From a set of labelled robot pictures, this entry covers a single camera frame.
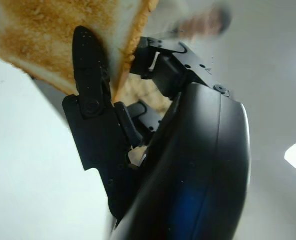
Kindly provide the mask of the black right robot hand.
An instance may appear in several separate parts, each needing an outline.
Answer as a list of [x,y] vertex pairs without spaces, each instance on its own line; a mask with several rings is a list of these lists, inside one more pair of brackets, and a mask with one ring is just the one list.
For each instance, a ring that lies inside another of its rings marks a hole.
[[251,170],[244,106],[182,42],[142,37],[130,69],[172,101],[163,117],[141,100],[111,102],[107,55],[83,26],[72,60],[79,94],[62,107],[84,169],[99,171],[110,239],[232,239]]

